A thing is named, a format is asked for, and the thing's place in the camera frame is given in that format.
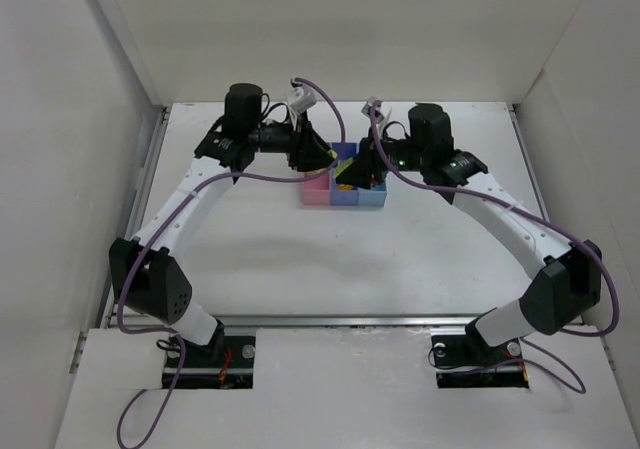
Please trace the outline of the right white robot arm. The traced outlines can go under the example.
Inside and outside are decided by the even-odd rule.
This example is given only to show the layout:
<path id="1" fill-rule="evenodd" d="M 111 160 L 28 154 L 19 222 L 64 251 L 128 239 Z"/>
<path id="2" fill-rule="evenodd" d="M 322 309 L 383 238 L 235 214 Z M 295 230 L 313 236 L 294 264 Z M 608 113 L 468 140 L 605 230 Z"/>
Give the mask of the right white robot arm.
<path id="1" fill-rule="evenodd" d="M 369 133 L 340 169 L 337 182 L 370 189 L 392 171 L 419 173 L 425 184 L 500 242 L 530 279 L 521 297 L 476 317 L 463 336 L 434 342 L 447 366 L 491 365 L 505 345 L 535 332 L 553 335 L 599 303 L 599 248 L 590 241 L 573 242 L 535 221 L 484 162 L 456 148 L 450 117 L 441 106 L 415 104 L 401 139 L 389 137 L 392 122 L 380 108 L 376 99 L 365 103 Z"/>

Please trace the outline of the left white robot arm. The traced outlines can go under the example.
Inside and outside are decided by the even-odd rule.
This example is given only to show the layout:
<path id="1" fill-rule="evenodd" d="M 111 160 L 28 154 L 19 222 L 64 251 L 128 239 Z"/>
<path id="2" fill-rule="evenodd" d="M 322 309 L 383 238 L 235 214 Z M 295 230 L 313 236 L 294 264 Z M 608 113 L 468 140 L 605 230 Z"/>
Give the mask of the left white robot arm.
<path id="1" fill-rule="evenodd" d="M 251 83 L 231 85 L 222 115 L 194 150 L 179 185 L 158 213 L 131 238 L 116 239 L 109 265 L 116 303 L 158 321 L 184 353 L 192 345 L 207 358 L 218 356 L 223 323 L 193 298 L 180 266 L 188 245 L 219 199 L 241 178 L 259 153 L 283 154 L 298 181 L 327 173 L 337 157 L 315 131 L 307 115 L 326 94 L 296 77 L 282 107 L 282 122 L 269 119 L 265 92 Z"/>

